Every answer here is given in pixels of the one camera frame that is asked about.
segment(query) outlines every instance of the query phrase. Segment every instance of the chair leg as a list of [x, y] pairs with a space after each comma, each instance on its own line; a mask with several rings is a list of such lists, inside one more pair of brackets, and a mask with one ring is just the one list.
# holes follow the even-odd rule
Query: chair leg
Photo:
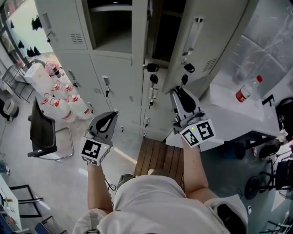
[[50, 216], [50, 217], [48, 217], [48, 218], [46, 218], [46, 219], [44, 219], [41, 223], [42, 224], [45, 224], [50, 218], [52, 218], [53, 216]]
[[63, 157], [57, 158], [57, 159], [47, 159], [47, 158], [42, 158], [42, 157], [38, 157], [38, 159], [50, 160], [50, 161], [58, 161], [58, 160], [61, 160], [61, 159], [69, 158], [69, 157], [71, 157], [71, 156], [74, 155], [74, 146], [73, 146], [73, 140], [72, 140], [72, 135], [71, 135], [71, 130], [70, 130], [70, 128], [69, 128], [69, 127], [64, 127], [64, 128], [61, 128], [61, 129], [59, 129], [59, 130], [57, 130], [57, 131], [55, 131], [55, 132], [56, 132], [56, 133], [57, 133], [57, 132], [61, 132], [62, 130], [65, 130], [65, 129], [68, 129], [68, 131], [69, 131], [70, 143], [71, 143], [71, 149], [72, 149], [71, 154], [70, 154], [70, 155], [67, 155], [67, 156], [63, 156]]

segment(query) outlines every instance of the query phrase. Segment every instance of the wall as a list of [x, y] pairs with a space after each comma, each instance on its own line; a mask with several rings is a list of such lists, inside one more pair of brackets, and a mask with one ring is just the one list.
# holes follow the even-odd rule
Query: wall
[[[24, 49], [20, 49], [24, 56], [27, 56], [27, 48], [33, 49], [36, 46], [40, 53], [52, 52], [52, 47], [47, 42], [47, 37], [43, 29], [39, 28], [33, 31], [32, 18], [38, 15], [34, 0], [27, 0], [23, 3], [8, 19], [8, 28], [18, 45], [21, 40]], [[14, 28], [10, 29], [10, 21], [13, 22]]]
[[260, 0], [236, 48], [213, 82], [238, 91], [246, 80], [260, 74], [263, 82], [258, 92], [264, 97], [284, 77], [289, 78], [292, 67], [293, 5], [289, 0]]

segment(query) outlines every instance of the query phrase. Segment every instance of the locker door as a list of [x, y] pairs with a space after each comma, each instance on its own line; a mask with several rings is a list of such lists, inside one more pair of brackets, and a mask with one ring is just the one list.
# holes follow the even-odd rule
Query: locker door
[[75, 0], [35, 0], [35, 4], [54, 51], [87, 49]]
[[141, 107], [133, 106], [123, 101], [109, 100], [113, 111], [118, 112], [117, 125], [126, 124], [140, 126]]
[[175, 118], [174, 112], [166, 112], [162, 110], [146, 109], [143, 120], [143, 127], [155, 131], [167, 132], [171, 127]]
[[130, 59], [94, 55], [92, 62], [104, 93], [110, 85], [110, 100], [133, 103], [140, 98], [135, 95], [141, 87], [135, 86]]
[[144, 79], [143, 79], [143, 95], [145, 98], [143, 98], [144, 106], [146, 109], [151, 110], [164, 110], [167, 112], [173, 111], [172, 109], [172, 103], [170, 99], [170, 94], [164, 94], [162, 93], [162, 87], [167, 74], [167, 69], [160, 68], [159, 71], [156, 73], [156, 76], [158, 77], [158, 83], [154, 85], [154, 88], [158, 89], [157, 97], [154, 99], [153, 105], [149, 107], [151, 98], [150, 98], [150, 92], [151, 92], [151, 86], [152, 83], [150, 81], [151, 74], [145, 70], [144, 71]]
[[187, 0], [163, 85], [163, 93], [181, 84], [184, 65], [195, 70], [188, 83], [210, 74], [225, 60], [223, 52], [236, 45], [258, 0]]
[[70, 81], [77, 82], [79, 95], [99, 115], [110, 111], [88, 54], [56, 54]]
[[156, 141], [163, 141], [167, 136], [168, 136], [168, 132], [161, 132], [161, 131], [156, 131], [153, 129], [147, 129], [147, 128], [143, 128], [142, 129], [142, 136], [149, 138], [149, 139], [154, 139]]

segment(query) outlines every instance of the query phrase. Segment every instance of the cable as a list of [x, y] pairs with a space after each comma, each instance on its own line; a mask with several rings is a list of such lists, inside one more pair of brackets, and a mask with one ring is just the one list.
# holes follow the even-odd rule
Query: cable
[[[117, 190], [117, 186], [116, 186], [115, 184], [110, 184], [110, 183], [107, 181], [105, 175], [104, 175], [104, 179], [105, 179], [106, 183], [108, 184], [108, 192], [109, 192], [109, 189], [111, 189], [112, 191], [116, 191], [116, 190]], [[112, 206], [114, 206], [114, 204], [113, 204], [113, 199], [112, 199], [112, 195], [111, 195], [110, 193], [109, 193], [109, 195], [110, 195], [110, 198], [111, 198]]]

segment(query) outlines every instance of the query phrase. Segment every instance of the water bottle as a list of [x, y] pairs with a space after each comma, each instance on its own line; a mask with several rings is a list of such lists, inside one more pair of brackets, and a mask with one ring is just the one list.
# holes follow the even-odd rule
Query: water bottle
[[236, 98], [239, 102], [244, 102], [252, 94], [256, 93], [257, 87], [262, 82], [262, 77], [258, 75], [256, 78], [250, 79], [242, 88], [236, 93]]

